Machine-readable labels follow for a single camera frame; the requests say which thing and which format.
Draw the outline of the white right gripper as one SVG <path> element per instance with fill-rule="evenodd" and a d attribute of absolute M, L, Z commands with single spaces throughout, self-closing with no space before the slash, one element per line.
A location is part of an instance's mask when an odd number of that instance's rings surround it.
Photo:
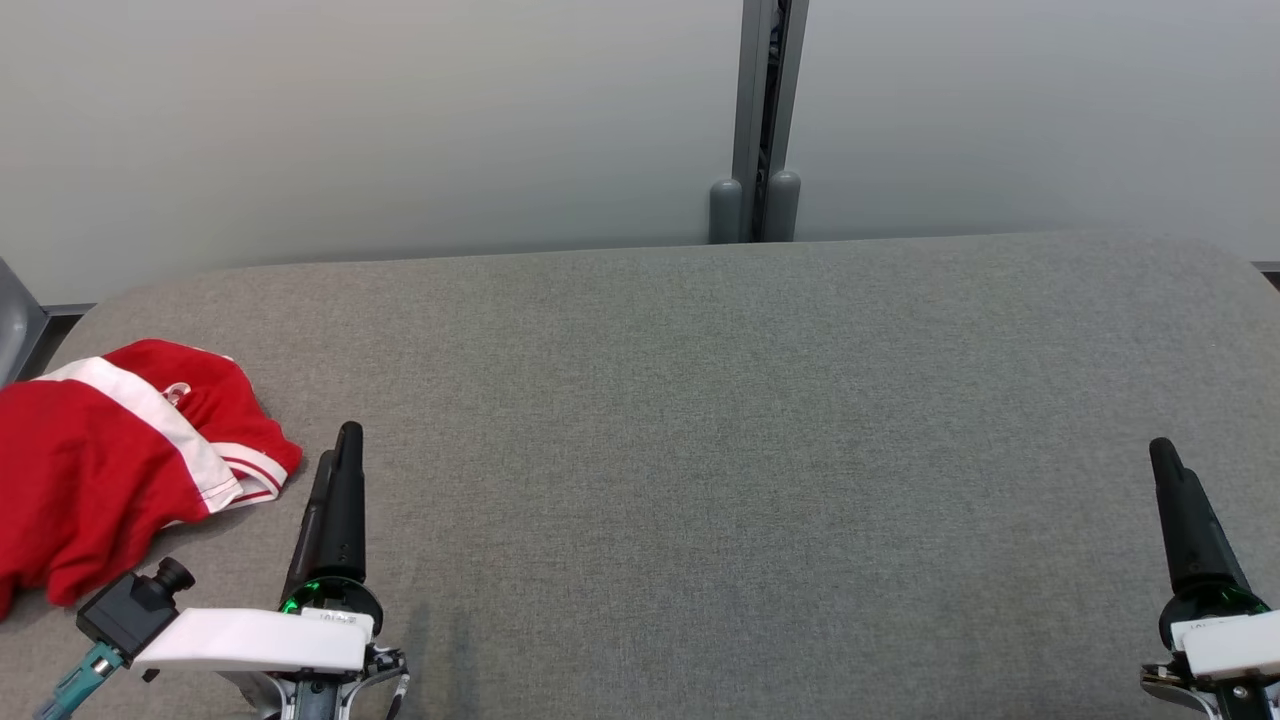
<path fill-rule="evenodd" d="M 1199 477 L 1174 443 L 1152 439 L 1149 460 L 1175 596 L 1158 619 L 1170 659 L 1142 667 L 1142 689 L 1207 720 L 1280 720 L 1280 611 L 1249 592 Z"/>

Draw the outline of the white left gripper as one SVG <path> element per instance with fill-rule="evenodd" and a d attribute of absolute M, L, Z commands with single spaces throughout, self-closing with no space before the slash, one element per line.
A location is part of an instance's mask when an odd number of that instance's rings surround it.
<path fill-rule="evenodd" d="M 383 607 L 361 584 L 365 530 L 364 428 L 346 421 L 317 460 L 282 606 L 187 609 L 137 656 L 136 671 L 218 674 L 257 720 L 351 720 L 362 691 L 392 682 L 385 720 L 402 720 L 406 655 L 378 643 Z M 308 582 L 316 546 L 323 577 Z"/>

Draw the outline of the red white-trimmed shorts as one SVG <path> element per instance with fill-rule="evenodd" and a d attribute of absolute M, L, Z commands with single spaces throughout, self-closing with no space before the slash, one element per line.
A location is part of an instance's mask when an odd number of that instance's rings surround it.
<path fill-rule="evenodd" d="M 78 380 L 0 391 L 0 623 L 41 589 L 68 607 L 154 537 L 236 495 L 229 466 L 159 395 L 137 409 Z"/>

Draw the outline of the grey single-foot partition post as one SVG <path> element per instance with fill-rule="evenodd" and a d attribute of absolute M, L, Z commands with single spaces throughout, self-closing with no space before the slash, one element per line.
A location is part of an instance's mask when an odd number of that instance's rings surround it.
<path fill-rule="evenodd" d="M 0 387 L 17 379 L 49 323 L 49 315 L 0 258 Z"/>

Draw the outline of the grey double-foot partition post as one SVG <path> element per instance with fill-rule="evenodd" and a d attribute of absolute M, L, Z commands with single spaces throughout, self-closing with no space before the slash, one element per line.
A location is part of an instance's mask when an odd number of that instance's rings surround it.
<path fill-rule="evenodd" d="M 710 187 L 708 241 L 795 238 L 801 179 L 786 167 L 812 0 L 742 0 L 732 169 Z"/>

